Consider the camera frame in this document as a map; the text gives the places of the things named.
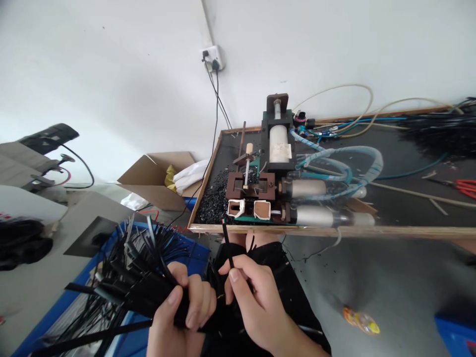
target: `finger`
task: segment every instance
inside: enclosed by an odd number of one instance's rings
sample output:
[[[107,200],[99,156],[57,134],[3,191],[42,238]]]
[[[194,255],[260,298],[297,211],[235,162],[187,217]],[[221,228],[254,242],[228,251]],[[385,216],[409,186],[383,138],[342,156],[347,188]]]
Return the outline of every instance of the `finger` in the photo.
[[[237,298],[241,314],[243,316],[246,314],[248,318],[252,318],[253,316],[256,318],[258,314],[262,313],[263,309],[254,298],[241,271],[236,268],[230,270],[229,279]]]
[[[176,286],[167,299],[159,306],[154,314],[154,320],[152,322],[151,330],[155,333],[164,331],[167,327],[174,325],[174,316],[179,308],[182,300],[183,289],[181,286]]]
[[[202,309],[200,310],[200,314],[198,315],[198,324],[200,327],[203,326],[203,323],[208,317],[208,306],[210,306],[211,290],[212,290],[212,287],[210,286],[209,282],[202,282],[203,301],[202,301]]]
[[[180,285],[183,287],[188,285],[188,271],[185,264],[172,262],[167,267]]]
[[[233,264],[235,268],[242,269],[243,272],[251,278],[253,284],[266,284],[269,280],[269,275],[263,269],[261,265],[249,256],[242,254],[233,257]],[[230,262],[227,260],[225,264],[218,270],[221,275],[225,275],[230,271]]]
[[[208,306],[208,318],[210,318],[217,309],[217,292],[214,288],[210,291],[210,305]]]
[[[263,267],[264,270],[266,270],[267,273],[273,275],[273,271],[271,270],[271,268],[267,265],[261,265]]]
[[[235,294],[233,293],[232,284],[230,283],[230,278],[228,277],[225,281],[225,304],[230,305],[233,302]]]
[[[190,306],[188,307],[185,324],[190,330],[193,330],[199,326],[198,317],[203,302],[202,279],[198,274],[188,277],[188,299],[190,300]]]
[[[208,303],[207,316],[205,317],[205,319],[200,324],[200,327],[205,326],[207,321],[210,319],[210,317],[215,312],[216,308],[217,308],[217,293],[216,293],[214,288],[210,288],[210,301]]]

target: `red wire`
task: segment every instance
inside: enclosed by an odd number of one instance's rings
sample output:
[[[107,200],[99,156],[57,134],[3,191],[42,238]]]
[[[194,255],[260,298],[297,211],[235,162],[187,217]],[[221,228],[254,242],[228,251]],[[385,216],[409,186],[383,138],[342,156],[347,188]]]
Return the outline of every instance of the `red wire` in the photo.
[[[157,216],[155,216],[154,221],[159,218],[159,210],[148,210],[148,211],[140,211],[139,213],[147,213],[147,212],[157,212]]]
[[[68,178],[67,178],[66,180],[64,180],[62,183],[57,183],[56,185],[53,185],[53,186],[51,186],[51,187],[61,186],[62,184],[65,184],[65,183],[67,183],[69,180],[71,180],[71,172],[69,172],[67,169],[62,168],[62,167],[60,167],[60,169],[65,170],[65,171],[68,173]]]

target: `plastic bag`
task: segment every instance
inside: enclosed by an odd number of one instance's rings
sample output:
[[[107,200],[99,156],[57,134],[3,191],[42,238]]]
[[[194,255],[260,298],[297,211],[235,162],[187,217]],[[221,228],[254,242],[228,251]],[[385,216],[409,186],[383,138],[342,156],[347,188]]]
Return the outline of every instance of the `plastic bag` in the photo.
[[[137,211],[140,208],[143,208],[149,204],[149,202],[146,199],[142,198],[141,196],[135,193],[131,193],[126,198],[123,198],[120,203],[122,206],[126,206],[127,208],[130,208],[131,210],[134,210],[134,211]]]
[[[200,181],[205,173],[205,169],[208,165],[208,159],[199,161],[185,170],[180,171],[174,176],[175,186],[179,195],[183,194],[183,191],[190,185]]]

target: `white wall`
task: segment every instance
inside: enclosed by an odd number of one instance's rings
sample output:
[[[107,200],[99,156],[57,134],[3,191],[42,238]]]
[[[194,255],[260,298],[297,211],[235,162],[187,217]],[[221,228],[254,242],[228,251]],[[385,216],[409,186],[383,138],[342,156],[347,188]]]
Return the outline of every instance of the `white wall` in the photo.
[[[71,148],[106,182],[145,152],[208,157],[215,100],[200,62],[200,6],[3,1],[0,141],[65,122],[81,135]],[[220,92],[235,126],[259,124],[268,94],[288,92],[292,106],[349,82],[374,89],[374,108],[410,96],[474,95],[473,0],[205,0],[205,8],[228,59]],[[340,89],[303,109],[356,114],[366,100],[361,89]],[[72,182],[88,182],[80,163],[66,167]]]

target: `white cylinder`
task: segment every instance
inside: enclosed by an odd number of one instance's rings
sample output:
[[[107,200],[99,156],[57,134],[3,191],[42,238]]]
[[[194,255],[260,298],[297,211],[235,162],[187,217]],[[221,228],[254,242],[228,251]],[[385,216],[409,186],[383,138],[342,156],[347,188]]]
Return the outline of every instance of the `white cylinder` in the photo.
[[[290,148],[288,145],[288,130],[284,125],[276,125],[269,130],[269,162],[289,162]]]
[[[365,196],[367,196],[367,189],[365,188],[365,186],[362,186],[361,188],[359,188],[357,191],[355,191],[353,194],[352,194],[352,198],[364,198]]]
[[[369,213],[354,213],[354,226],[356,227],[373,227],[375,226],[375,218]]]
[[[327,207],[299,206],[296,210],[298,226],[331,228],[334,223],[334,214]]]
[[[326,194],[326,183],[322,180],[294,180],[291,197],[321,196]]]
[[[274,119],[281,119],[281,101],[279,99],[274,101]]]

